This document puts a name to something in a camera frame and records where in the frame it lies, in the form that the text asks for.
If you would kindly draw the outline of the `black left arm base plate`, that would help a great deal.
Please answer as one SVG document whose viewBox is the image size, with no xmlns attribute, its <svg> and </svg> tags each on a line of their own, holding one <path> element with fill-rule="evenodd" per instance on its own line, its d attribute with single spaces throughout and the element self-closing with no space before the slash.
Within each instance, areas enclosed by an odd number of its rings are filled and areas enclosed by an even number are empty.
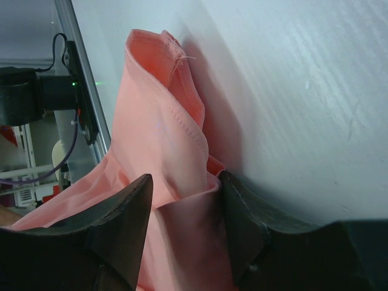
<svg viewBox="0 0 388 291">
<path fill-rule="evenodd" d="M 72 77 L 73 87 L 76 92 L 79 123 L 85 134 L 86 143 L 89 146 L 95 142 L 99 130 L 90 92 L 87 87 L 87 80 L 74 41 L 67 42 L 67 53 L 69 56 L 69 74 Z"/>
</svg>

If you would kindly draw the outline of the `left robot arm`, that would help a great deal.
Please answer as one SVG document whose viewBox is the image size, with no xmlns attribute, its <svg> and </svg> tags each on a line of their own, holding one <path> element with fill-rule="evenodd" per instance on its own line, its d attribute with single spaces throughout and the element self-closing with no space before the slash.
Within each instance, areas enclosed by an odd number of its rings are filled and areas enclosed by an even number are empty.
<svg viewBox="0 0 388 291">
<path fill-rule="evenodd" d="M 46 111 L 77 108 L 70 76 L 38 76 L 31 68 L 1 68 L 1 125 L 39 121 Z"/>
</svg>

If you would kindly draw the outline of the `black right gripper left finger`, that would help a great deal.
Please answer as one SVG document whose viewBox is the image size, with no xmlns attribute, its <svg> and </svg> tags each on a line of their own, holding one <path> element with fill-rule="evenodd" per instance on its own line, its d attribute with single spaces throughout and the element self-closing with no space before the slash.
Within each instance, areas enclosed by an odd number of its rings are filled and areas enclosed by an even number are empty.
<svg viewBox="0 0 388 291">
<path fill-rule="evenodd" d="M 135 290 L 152 204 L 142 175 L 48 228 L 1 230 L 2 290 Z"/>
</svg>

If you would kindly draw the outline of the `pink skirt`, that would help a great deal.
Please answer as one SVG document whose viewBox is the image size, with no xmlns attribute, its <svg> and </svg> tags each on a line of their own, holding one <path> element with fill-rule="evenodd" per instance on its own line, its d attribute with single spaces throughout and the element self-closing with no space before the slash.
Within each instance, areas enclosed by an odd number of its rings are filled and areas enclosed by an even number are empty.
<svg viewBox="0 0 388 291">
<path fill-rule="evenodd" d="M 224 166 L 209 155 L 204 118 L 179 42 L 166 31 L 133 30 L 108 153 L 12 230 L 49 227 L 149 173 L 152 209 L 136 290 L 233 290 L 219 196 Z"/>
</svg>

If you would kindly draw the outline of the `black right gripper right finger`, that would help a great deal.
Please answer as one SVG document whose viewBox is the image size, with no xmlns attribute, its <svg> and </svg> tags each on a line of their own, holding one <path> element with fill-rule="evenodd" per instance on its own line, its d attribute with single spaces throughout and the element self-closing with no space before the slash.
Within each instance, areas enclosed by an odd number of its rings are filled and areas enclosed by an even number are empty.
<svg viewBox="0 0 388 291">
<path fill-rule="evenodd" d="M 378 290 L 378 221 L 316 226 L 271 205 L 228 171 L 219 178 L 239 290 Z"/>
</svg>

